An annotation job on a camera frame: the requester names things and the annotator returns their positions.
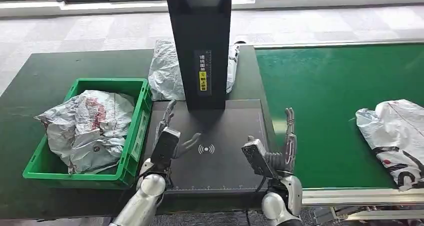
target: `white plastic mailer bag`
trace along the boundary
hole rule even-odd
[[[228,68],[226,93],[230,93],[236,81],[239,46],[228,48]],[[153,59],[148,72],[148,84],[151,88],[152,100],[186,100],[183,80],[180,73],[177,49],[170,40],[157,40],[154,46]]]
[[[133,112],[128,95],[86,90],[34,118],[44,124],[50,150],[70,174],[95,174],[121,158]]]
[[[405,99],[356,112],[356,124],[400,191],[424,187],[424,108]]]

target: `green conveyor belt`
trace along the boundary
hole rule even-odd
[[[424,45],[258,49],[276,140],[293,107],[295,173],[304,188],[395,188],[356,126],[355,112],[387,100],[424,106]]]

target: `wireless charging symbol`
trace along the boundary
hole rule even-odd
[[[209,146],[204,146],[203,144],[200,144],[199,147],[198,147],[198,152],[201,155],[203,155],[203,154],[211,155],[215,152],[215,146],[213,144],[211,144]]]

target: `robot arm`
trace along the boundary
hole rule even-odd
[[[169,127],[176,102],[169,102],[156,127],[154,150],[141,167],[134,196],[109,226],[149,226],[165,190],[173,187],[171,161],[184,155],[199,140],[201,134],[196,133],[192,139],[178,145],[181,133]]]
[[[249,136],[241,150],[257,175],[269,178],[268,193],[262,199],[262,211],[269,226],[303,226],[299,214],[302,208],[302,184],[293,175],[297,138],[294,134],[294,111],[285,110],[287,132],[285,155],[266,152],[259,139]]]

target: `green plastic crate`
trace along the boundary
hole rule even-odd
[[[47,136],[44,135],[22,176],[41,181],[52,188],[127,189],[136,178],[152,111],[148,81],[142,78],[79,78],[70,88],[65,101],[85,90],[123,93],[134,97],[134,114],[118,166],[98,174],[68,174],[68,167],[50,151]]]

